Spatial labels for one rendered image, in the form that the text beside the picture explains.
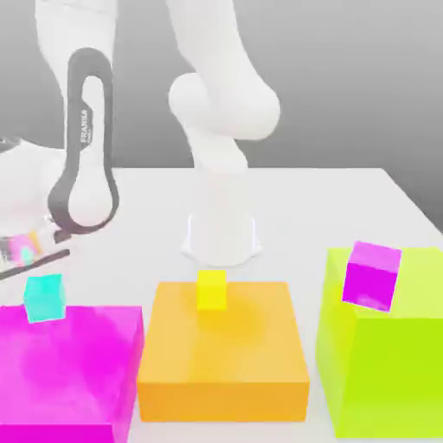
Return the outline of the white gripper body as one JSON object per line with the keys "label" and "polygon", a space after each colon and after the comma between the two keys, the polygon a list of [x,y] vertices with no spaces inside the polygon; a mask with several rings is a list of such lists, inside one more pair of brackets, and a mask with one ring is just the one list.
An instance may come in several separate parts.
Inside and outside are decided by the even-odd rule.
{"label": "white gripper body", "polygon": [[19,264],[12,260],[12,252],[7,247],[0,247],[0,281],[27,272],[39,266],[59,260],[70,255],[69,249],[58,250],[54,253],[44,255],[29,264]]}

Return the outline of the small cyan cube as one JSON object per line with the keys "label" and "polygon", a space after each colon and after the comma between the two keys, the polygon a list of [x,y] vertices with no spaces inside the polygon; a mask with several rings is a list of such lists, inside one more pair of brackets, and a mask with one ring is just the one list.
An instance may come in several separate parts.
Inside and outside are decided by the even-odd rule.
{"label": "small cyan cube", "polygon": [[30,324],[66,316],[66,293],[60,273],[28,277],[23,303]]}

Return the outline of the small yellow cube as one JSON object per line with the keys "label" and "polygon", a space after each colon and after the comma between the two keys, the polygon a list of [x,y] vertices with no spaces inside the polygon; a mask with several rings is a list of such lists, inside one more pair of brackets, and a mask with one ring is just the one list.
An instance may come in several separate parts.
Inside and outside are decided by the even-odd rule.
{"label": "small yellow cube", "polygon": [[199,270],[196,304],[199,311],[222,311],[227,308],[227,274],[225,270]]}

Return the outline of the small purple cube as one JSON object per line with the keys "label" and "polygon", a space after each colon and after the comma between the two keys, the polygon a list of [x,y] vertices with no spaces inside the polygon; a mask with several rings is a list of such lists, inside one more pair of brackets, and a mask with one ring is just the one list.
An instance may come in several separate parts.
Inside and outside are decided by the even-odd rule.
{"label": "small purple cube", "polygon": [[389,312],[402,251],[356,241],[347,262],[342,301]]}

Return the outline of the large magenta box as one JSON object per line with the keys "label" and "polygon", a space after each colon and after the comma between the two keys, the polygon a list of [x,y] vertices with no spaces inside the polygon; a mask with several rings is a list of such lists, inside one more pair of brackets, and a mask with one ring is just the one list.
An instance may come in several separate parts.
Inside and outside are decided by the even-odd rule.
{"label": "large magenta box", "polygon": [[139,306],[1,307],[0,443],[128,443],[143,346]]}

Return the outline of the large orange box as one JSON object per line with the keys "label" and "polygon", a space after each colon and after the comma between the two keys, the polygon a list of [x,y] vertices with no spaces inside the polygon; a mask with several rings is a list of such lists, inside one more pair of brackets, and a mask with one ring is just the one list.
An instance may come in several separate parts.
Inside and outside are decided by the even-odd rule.
{"label": "large orange box", "polygon": [[196,284],[158,285],[138,371],[143,422],[301,422],[310,380],[284,282],[230,282],[224,311]]}

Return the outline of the large lime box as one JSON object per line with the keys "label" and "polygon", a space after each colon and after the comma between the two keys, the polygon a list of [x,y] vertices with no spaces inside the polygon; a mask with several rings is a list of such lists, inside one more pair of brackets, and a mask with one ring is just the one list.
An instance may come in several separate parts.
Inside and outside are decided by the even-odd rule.
{"label": "large lime box", "polygon": [[338,438],[443,438],[443,252],[404,249],[389,312],[344,303],[348,248],[327,253],[316,344]]}

